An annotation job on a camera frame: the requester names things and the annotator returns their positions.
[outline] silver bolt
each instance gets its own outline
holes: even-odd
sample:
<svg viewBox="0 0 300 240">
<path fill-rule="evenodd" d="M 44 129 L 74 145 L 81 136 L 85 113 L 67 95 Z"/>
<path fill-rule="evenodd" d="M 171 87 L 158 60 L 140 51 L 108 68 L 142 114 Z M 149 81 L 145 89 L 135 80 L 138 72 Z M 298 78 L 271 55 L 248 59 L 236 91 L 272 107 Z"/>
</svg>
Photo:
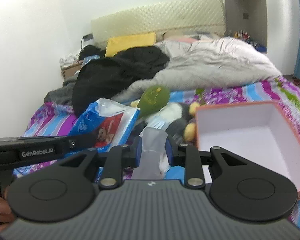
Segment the silver bolt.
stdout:
<svg viewBox="0 0 300 240">
<path fill-rule="evenodd" d="M 188 179 L 188 184 L 191 186 L 201 186 L 203 184 L 203 180 L 200 178 L 191 178 Z"/>
<path fill-rule="evenodd" d="M 100 183 L 105 187 L 110 187 L 115 185 L 117 181 L 114 178 L 104 178 L 100 181 Z"/>
</svg>

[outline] headboard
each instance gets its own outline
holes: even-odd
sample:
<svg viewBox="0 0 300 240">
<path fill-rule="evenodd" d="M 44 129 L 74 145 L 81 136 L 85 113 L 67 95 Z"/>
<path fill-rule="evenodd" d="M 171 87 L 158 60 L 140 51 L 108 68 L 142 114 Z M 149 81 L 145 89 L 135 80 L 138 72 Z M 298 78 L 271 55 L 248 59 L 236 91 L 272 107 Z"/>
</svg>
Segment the headboard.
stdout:
<svg viewBox="0 0 300 240">
<path fill-rule="evenodd" d="M 140 33 L 157 33 L 157 40 L 168 30 L 216 33 L 226 31 L 222 0 L 163 2 L 120 11 L 91 21 L 95 43 L 105 48 L 109 38 Z"/>
</svg>

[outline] striped floral bedsheet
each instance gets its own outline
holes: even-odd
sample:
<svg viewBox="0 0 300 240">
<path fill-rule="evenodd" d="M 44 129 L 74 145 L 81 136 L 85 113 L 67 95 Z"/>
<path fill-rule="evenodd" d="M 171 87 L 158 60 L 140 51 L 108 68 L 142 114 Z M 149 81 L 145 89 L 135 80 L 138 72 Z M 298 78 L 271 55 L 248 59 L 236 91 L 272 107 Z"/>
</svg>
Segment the striped floral bedsheet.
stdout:
<svg viewBox="0 0 300 240">
<path fill-rule="evenodd" d="M 176 91 L 170 95 L 171 102 L 200 102 L 201 104 L 231 104 L 251 101 L 278 101 L 281 109 L 292 122 L 300 135 L 300 89 L 285 78 L 274 81 L 256 82 L 243 87 L 228 89 L 197 89 L 195 91 Z M 76 121 L 71 106 L 45 103 L 31 118 L 24 136 L 67 135 Z M 55 161 L 36 164 L 15 170 L 22 176 L 51 165 Z M 300 200 L 292 216 L 292 221 L 300 228 Z"/>
</svg>

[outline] human hand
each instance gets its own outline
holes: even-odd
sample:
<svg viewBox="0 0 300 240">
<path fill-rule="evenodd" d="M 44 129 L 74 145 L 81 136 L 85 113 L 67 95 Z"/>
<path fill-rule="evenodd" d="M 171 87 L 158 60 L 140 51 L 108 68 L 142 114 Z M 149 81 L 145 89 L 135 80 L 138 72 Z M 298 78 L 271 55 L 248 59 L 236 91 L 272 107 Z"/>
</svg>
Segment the human hand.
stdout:
<svg viewBox="0 0 300 240">
<path fill-rule="evenodd" d="M 5 199 L 7 198 L 7 189 L 3 193 Z M 0 231 L 4 230 L 15 220 L 15 217 L 11 213 L 11 208 L 5 199 L 0 197 L 0 222 L 4 223 L 0 225 Z"/>
</svg>

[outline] open box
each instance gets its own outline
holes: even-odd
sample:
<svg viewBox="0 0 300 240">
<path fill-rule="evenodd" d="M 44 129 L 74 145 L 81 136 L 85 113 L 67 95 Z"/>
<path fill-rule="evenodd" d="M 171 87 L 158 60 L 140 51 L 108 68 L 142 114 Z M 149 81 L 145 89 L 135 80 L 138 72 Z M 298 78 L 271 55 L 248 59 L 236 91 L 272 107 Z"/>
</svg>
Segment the open box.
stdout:
<svg viewBox="0 0 300 240">
<path fill-rule="evenodd" d="M 300 138 L 275 102 L 201 106 L 197 146 L 220 146 L 289 178 L 300 194 Z"/>
</svg>

